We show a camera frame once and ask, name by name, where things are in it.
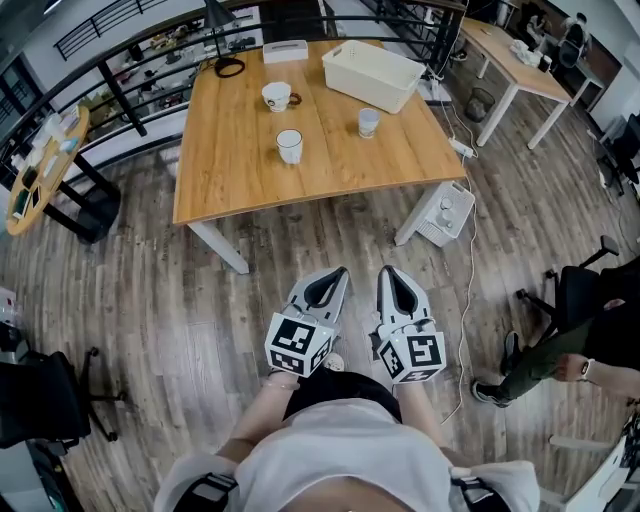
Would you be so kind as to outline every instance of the table top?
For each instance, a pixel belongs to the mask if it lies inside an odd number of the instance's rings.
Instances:
[[[567,91],[551,73],[527,66],[509,50],[514,39],[500,27],[466,18],[462,31],[512,83],[557,101],[571,101]]]
[[[358,112],[369,105],[325,83],[322,56],[338,44],[309,43],[308,60],[268,65],[262,50],[252,50],[239,55],[247,66],[236,77],[200,73],[182,139],[174,223],[465,176],[417,92],[398,114],[381,112],[372,139],[358,135]],[[262,87],[276,81],[289,83],[302,104],[272,113]],[[286,129],[304,137],[299,165],[278,154],[276,136]]]
[[[27,200],[27,211],[22,219],[16,219],[13,217],[13,205],[21,190],[26,189],[22,184],[22,177],[25,170],[21,171],[16,178],[11,189],[11,195],[9,196],[9,207],[7,211],[7,231],[10,235],[19,235],[29,229],[33,223],[40,217],[44,208],[49,204],[49,201],[53,198],[60,183],[64,179],[67,170],[73,163],[73,159],[76,157],[78,150],[82,147],[84,138],[89,130],[89,110],[86,107],[79,107],[80,119],[77,124],[66,134],[67,139],[78,137],[78,144],[71,153],[59,152],[60,144],[53,138],[49,139],[49,142],[45,146],[44,157],[38,165],[38,176],[29,189],[33,192],[38,186],[40,186],[40,202],[33,207],[31,202],[31,196]],[[54,164],[53,169],[49,171],[47,177],[44,177],[44,170],[49,162],[49,159],[59,154],[58,160]]]

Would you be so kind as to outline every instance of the green pants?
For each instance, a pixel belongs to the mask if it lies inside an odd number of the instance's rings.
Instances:
[[[556,334],[533,348],[525,348],[517,366],[498,386],[496,396],[505,401],[515,400],[541,380],[552,377],[560,356],[583,354],[592,321],[590,319],[571,331]]]

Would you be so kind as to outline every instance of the leg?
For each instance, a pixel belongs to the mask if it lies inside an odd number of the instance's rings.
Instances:
[[[411,236],[416,232],[420,224],[424,222],[424,218],[428,212],[427,205],[429,203],[429,199],[433,197],[436,190],[435,187],[427,187],[424,191],[420,201],[418,201],[418,204],[413,208],[407,220],[396,233],[396,245],[406,244],[409,241],[409,238],[411,238]]]
[[[88,176],[91,181],[93,181],[96,185],[98,185],[102,190],[104,190],[109,197],[111,198],[119,198],[120,191],[114,187],[110,181],[106,180],[102,174],[96,171],[89,162],[87,162],[82,155],[79,153],[73,159],[73,162],[80,168],[80,170]]]
[[[560,448],[570,448],[572,450],[584,450],[589,452],[608,452],[615,448],[615,443],[601,443],[598,441],[586,441],[574,439],[573,437],[551,436],[549,444]]]
[[[487,140],[489,139],[489,137],[491,137],[491,134],[493,133],[493,130],[496,129],[496,126],[498,126],[500,119],[502,119],[502,116],[509,108],[509,105],[511,105],[511,102],[513,101],[513,98],[515,98],[517,92],[518,86],[515,84],[511,84],[507,91],[504,93],[504,96],[502,96],[500,103],[498,103],[498,105],[495,107],[493,114],[491,114],[491,117],[482,130],[480,137],[478,137],[478,141],[476,142],[478,146],[482,147],[487,143]]]
[[[536,387],[540,381],[551,377],[561,355],[581,354],[584,351],[590,326],[591,320],[524,351],[519,364],[496,389],[496,396],[503,401],[515,400]]]
[[[482,78],[484,78],[484,74],[487,72],[487,68],[489,67],[489,59],[487,57],[484,58],[484,64],[482,64],[482,67],[480,68],[480,71],[478,72],[478,78],[480,80],[482,80]]]
[[[575,106],[576,103],[578,103],[578,100],[580,99],[580,96],[582,96],[582,94],[584,93],[584,91],[587,90],[587,86],[591,83],[591,80],[589,80],[588,78],[584,79],[584,82],[582,82],[582,85],[580,86],[580,89],[578,89],[578,92],[576,93],[576,95],[573,97],[573,99],[571,100],[570,105],[572,107]]]
[[[555,109],[553,109],[553,112],[551,112],[549,119],[547,119],[544,122],[544,124],[538,130],[538,133],[536,133],[533,136],[533,139],[529,141],[529,144],[527,144],[529,149],[533,149],[538,145],[538,142],[540,142],[542,137],[546,135],[546,133],[549,131],[549,128],[553,126],[553,123],[556,122],[556,120],[560,117],[560,114],[562,114],[564,112],[564,109],[567,108],[567,105],[568,103],[564,103],[564,102],[558,103],[558,106]]]
[[[64,213],[57,208],[54,208],[50,204],[44,207],[44,213],[55,220],[58,224],[62,224],[69,231],[72,231],[81,238],[84,238],[87,242],[91,242],[95,235],[84,226],[81,226],[76,221],[71,220]]]
[[[242,256],[222,236],[222,233],[216,229],[212,222],[192,222],[189,227],[238,274],[249,273],[247,262],[242,259]]]

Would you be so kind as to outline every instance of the white table leg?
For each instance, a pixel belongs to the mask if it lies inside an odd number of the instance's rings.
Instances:
[[[416,232],[418,226],[424,222],[424,218],[427,216],[428,212],[427,203],[429,202],[429,199],[433,197],[433,192],[437,186],[438,185],[429,186],[424,191],[420,201],[418,201],[418,204],[416,204],[407,220],[397,231],[395,238],[396,245],[406,244],[409,241],[409,238],[411,238],[411,235]]]
[[[547,505],[558,507],[560,510],[566,509],[567,498],[565,498],[562,494],[548,491],[547,489],[544,489],[542,487],[540,487],[540,501],[546,503]]]
[[[511,84],[502,96],[500,103],[498,103],[498,105],[493,110],[493,114],[491,114],[491,117],[482,130],[480,137],[478,137],[478,140],[476,142],[478,146],[482,147],[487,143],[487,140],[489,139],[489,137],[491,137],[491,134],[493,133],[493,130],[496,129],[496,126],[498,126],[500,119],[502,119],[502,116],[509,108],[509,105],[511,105],[511,102],[513,101],[513,98],[515,97],[517,92],[518,86],[515,84]]]
[[[615,447],[612,443],[602,443],[600,441],[586,441],[584,439],[574,439],[573,437],[551,436],[549,444],[560,448],[570,448],[572,450],[585,450],[590,452],[610,451]]]
[[[553,112],[551,112],[549,119],[547,119],[544,122],[544,124],[538,130],[538,133],[536,133],[533,136],[533,138],[529,141],[529,144],[527,144],[529,149],[533,149],[538,145],[538,142],[540,142],[540,140],[542,140],[542,137],[544,137],[547,134],[547,132],[549,131],[549,128],[553,126],[553,123],[555,123],[556,120],[560,117],[560,114],[564,112],[564,109],[567,108],[567,105],[568,103],[564,103],[564,102],[558,103],[558,106],[555,109],[553,109]]]
[[[578,89],[578,92],[576,93],[576,95],[573,97],[573,99],[571,100],[570,105],[572,107],[575,107],[576,103],[578,103],[578,100],[580,99],[580,96],[582,96],[582,94],[584,93],[584,91],[587,90],[587,86],[591,83],[591,80],[589,78],[585,78],[584,82],[582,82],[582,85],[580,86],[580,89]]]
[[[482,80],[482,78],[484,78],[484,74],[487,72],[487,68],[489,67],[489,59],[487,59],[486,57],[484,58],[484,64],[482,64],[482,67],[480,68],[480,71],[478,72],[478,78],[480,80]]]
[[[249,265],[212,222],[192,222],[189,227],[238,274],[248,274]]]

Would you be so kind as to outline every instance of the black office chair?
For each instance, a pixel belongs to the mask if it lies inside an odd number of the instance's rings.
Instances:
[[[116,441],[118,435],[105,430],[91,402],[123,401],[127,395],[89,392],[90,362],[98,353],[97,348],[85,353],[79,382],[62,352],[40,355],[39,361],[28,364],[0,364],[0,448],[46,439],[53,453],[64,455],[91,433],[89,418],[107,441]]]
[[[606,185],[610,186],[615,179],[618,183],[618,195],[620,196],[624,195],[621,176],[625,176],[636,185],[640,185],[638,171],[631,161],[640,151],[640,119],[638,116],[629,116],[622,135],[611,144],[605,144],[603,147],[605,154],[598,158],[598,164],[605,165],[605,168],[601,167],[601,170],[605,176]]]
[[[540,340],[551,336],[556,329],[566,332],[589,318],[592,318],[612,299],[631,300],[640,293],[640,259],[623,267],[606,269],[601,274],[586,267],[607,254],[618,256],[616,242],[608,236],[600,237],[601,247],[593,256],[577,267],[567,266],[562,275],[547,270],[545,277],[555,284],[555,307],[521,289],[516,292],[518,299],[530,300],[534,305],[551,316],[551,324]]]

